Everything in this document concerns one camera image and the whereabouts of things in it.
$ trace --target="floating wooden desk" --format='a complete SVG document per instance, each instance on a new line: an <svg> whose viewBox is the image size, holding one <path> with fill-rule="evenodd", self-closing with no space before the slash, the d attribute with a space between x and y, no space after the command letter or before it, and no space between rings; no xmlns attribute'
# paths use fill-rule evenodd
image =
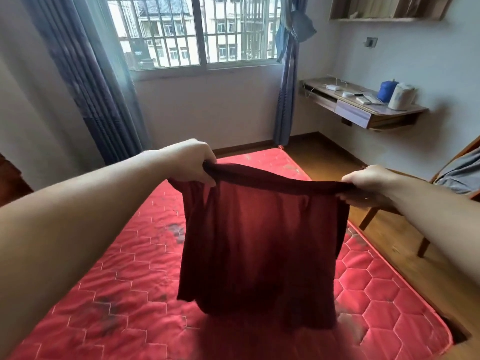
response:
<svg viewBox="0 0 480 360"><path fill-rule="evenodd" d="M338 80L342 90L333 91L325 88L327 84L336 84L335 78L315 78L300 81L299 93L320 106L342 117L347 125L356 124L364 129L387 130L399 126L413 125L420 114L428 108L417 104L411 105L405 111L395 111L387 105L361 104L353 97L342 97L343 90L369 92L376 96L377 92L353 83L345 85Z"/></svg>

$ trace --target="person's right arm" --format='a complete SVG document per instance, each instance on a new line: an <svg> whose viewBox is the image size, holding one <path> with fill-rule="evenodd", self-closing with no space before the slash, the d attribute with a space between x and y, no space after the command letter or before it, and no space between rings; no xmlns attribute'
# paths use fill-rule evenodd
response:
<svg viewBox="0 0 480 360"><path fill-rule="evenodd" d="M393 205L430 242L480 284L480 203L377 165L345 175L343 182L353 183L369 192L345 194L352 205Z"/></svg>

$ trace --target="window pane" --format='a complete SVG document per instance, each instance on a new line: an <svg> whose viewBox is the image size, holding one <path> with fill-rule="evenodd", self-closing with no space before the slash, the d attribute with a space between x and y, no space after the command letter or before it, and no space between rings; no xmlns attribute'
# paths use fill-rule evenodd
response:
<svg viewBox="0 0 480 360"><path fill-rule="evenodd" d="M108 7L130 70L200 64L192 0L108 0Z"/></svg>
<svg viewBox="0 0 480 360"><path fill-rule="evenodd" d="M200 0L210 63L276 58L280 0Z"/></svg>

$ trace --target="floor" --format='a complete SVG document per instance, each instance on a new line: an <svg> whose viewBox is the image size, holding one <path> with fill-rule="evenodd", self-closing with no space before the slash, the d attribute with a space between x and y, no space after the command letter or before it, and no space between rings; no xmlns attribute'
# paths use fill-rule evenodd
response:
<svg viewBox="0 0 480 360"><path fill-rule="evenodd" d="M235 154L267 149L255 146ZM314 181L339 181L343 175L361 169L358 161L332 142L309 135L294 138L286 152ZM232 152L217 155L233 155ZM352 207L350 221L358 225L366 211ZM480 353L480 288L459 272L430 245L425 258L416 256L422 235L405 218L379 212L365 230L377 250L439 313L456 322L469 339L455 345L442 360L471 360Z"/></svg>

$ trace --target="gray cloth on chair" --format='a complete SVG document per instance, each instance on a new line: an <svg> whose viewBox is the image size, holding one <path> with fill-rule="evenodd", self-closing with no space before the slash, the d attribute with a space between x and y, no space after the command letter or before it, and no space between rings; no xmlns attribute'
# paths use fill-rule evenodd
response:
<svg viewBox="0 0 480 360"><path fill-rule="evenodd" d="M453 160L433 183L458 194L480 190L480 148Z"/></svg>

